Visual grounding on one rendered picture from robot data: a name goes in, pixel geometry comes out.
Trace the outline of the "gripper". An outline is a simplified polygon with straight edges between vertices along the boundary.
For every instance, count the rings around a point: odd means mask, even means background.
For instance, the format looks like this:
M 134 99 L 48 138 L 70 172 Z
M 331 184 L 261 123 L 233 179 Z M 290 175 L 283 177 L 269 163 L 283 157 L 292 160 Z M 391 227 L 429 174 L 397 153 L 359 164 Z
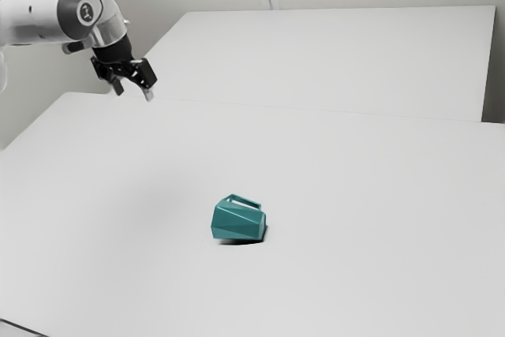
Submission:
M 146 58 L 133 57 L 128 36 L 123 36 L 108 47 L 97 47 L 92 51 L 94 55 L 91 62 L 98 78 L 106 81 L 113 88 L 115 95 L 123 94 L 124 88 L 120 79 L 126 78 L 141 89 L 148 102 L 154 99 L 152 88 L 157 76 Z

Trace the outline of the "teal faceted mug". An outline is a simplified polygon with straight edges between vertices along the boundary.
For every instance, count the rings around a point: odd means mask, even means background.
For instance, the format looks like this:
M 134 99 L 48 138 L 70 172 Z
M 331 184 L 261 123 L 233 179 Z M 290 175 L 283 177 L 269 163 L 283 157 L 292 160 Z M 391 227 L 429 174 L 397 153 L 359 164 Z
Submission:
M 230 194 L 214 207 L 211 234 L 214 239 L 259 242 L 264 239 L 267 216 L 261 204 Z

